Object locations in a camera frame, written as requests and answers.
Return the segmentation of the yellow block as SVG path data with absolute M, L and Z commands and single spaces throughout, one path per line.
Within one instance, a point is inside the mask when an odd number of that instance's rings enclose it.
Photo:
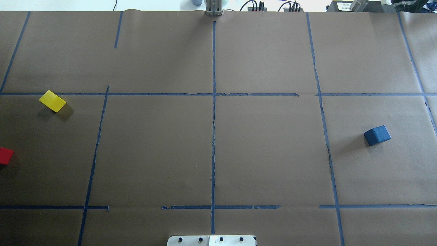
M 44 104 L 55 113 L 58 113 L 67 104 L 65 100 L 53 93 L 51 90 L 45 92 L 45 94 L 39 98 L 39 102 Z

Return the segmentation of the black power strip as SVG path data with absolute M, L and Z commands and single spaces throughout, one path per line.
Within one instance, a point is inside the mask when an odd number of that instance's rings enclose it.
M 303 12 L 302 6 L 297 1 L 288 2 L 289 7 L 285 8 L 285 12 Z
M 252 5 L 247 7 L 248 12 L 267 12 L 267 7 L 263 1 L 249 1 L 248 3 L 251 3 Z

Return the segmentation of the white mounting plate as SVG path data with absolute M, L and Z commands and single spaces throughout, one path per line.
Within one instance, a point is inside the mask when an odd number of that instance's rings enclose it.
M 171 236 L 168 246 L 256 246 L 252 235 L 181 235 Z

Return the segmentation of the brown paper table cover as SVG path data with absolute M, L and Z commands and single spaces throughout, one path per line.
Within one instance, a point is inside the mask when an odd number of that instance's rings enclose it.
M 435 246 L 436 15 L 2 11 L 1 147 L 2 246 Z

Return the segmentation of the aluminium frame post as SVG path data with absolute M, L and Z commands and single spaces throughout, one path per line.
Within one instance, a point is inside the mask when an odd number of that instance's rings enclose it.
M 204 0 L 206 16 L 221 16 L 223 14 L 222 0 Z

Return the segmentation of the black power strip right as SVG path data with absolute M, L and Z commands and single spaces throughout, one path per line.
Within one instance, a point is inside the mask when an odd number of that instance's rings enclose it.
M 289 7 L 285 8 L 285 12 L 303 12 L 302 6 L 297 1 L 288 2 Z

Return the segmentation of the black power strip left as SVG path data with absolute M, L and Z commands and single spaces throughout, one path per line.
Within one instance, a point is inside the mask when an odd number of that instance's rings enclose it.
M 252 5 L 247 7 L 248 12 L 267 12 L 267 7 L 263 1 L 249 1 L 248 3 L 251 3 Z

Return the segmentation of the blue block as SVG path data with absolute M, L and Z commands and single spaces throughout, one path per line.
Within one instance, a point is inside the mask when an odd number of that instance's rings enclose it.
M 386 125 L 371 128 L 363 133 L 368 146 L 374 146 L 392 139 Z

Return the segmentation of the red block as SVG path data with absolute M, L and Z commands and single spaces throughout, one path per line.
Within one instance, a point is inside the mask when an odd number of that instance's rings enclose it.
M 8 165 L 13 154 L 14 154 L 13 150 L 0 147 L 0 164 L 1 165 Z

